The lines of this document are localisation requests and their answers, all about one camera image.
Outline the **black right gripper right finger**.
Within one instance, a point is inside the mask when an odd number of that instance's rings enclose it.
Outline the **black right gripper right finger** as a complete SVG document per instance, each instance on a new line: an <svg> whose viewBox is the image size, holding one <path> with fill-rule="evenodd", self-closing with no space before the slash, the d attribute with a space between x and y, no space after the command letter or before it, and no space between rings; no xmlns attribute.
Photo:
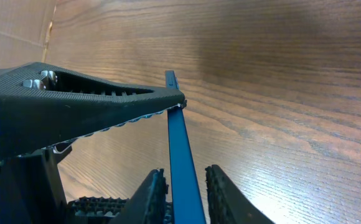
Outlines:
<svg viewBox="0 0 361 224"><path fill-rule="evenodd" d="M273 224L230 180L220 166L205 168L210 222L214 224Z"/></svg>

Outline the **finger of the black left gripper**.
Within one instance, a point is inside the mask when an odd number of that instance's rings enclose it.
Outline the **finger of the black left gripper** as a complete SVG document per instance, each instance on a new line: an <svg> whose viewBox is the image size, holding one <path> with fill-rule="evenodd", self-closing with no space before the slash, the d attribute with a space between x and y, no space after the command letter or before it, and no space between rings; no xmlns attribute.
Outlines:
<svg viewBox="0 0 361 224"><path fill-rule="evenodd" d="M115 83L46 63L0 69L0 161L182 106L177 89Z"/></svg>

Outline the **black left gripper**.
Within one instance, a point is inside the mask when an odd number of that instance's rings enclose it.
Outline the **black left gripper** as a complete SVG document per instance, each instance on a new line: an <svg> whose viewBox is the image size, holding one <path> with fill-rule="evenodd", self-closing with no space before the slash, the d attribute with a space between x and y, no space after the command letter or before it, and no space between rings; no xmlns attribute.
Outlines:
<svg viewBox="0 0 361 224"><path fill-rule="evenodd" d="M58 163L72 151L62 147L38 149L0 161L0 223L65 223L67 201ZM67 210L70 224L109 224L129 199L82 197ZM173 222L166 201L164 223Z"/></svg>

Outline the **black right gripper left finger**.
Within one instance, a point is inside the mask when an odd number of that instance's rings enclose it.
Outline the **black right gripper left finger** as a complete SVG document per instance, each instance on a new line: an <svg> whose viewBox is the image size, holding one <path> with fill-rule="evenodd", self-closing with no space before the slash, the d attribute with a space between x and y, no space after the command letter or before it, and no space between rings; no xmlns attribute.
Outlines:
<svg viewBox="0 0 361 224"><path fill-rule="evenodd" d="M120 214L109 224L164 223L167 189L164 169L150 171Z"/></svg>

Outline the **blue Galaxy smartphone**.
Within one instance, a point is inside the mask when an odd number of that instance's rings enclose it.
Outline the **blue Galaxy smartphone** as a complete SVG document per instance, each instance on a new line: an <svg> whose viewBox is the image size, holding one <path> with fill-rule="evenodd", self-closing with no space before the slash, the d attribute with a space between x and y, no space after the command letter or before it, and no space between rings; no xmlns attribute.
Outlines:
<svg viewBox="0 0 361 224"><path fill-rule="evenodd" d="M176 224L205 224L204 207L182 110L185 96L180 96L181 101L167 110L173 220Z"/></svg>

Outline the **brown cardboard panel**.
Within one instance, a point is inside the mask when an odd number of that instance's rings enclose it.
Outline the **brown cardboard panel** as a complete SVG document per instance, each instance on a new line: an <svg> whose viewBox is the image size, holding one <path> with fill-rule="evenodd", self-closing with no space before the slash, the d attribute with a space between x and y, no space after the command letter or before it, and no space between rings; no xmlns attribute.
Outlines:
<svg viewBox="0 0 361 224"><path fill-rule="evenodd" d="M0 68L40 62L56 0L0 0Z"/></svg>

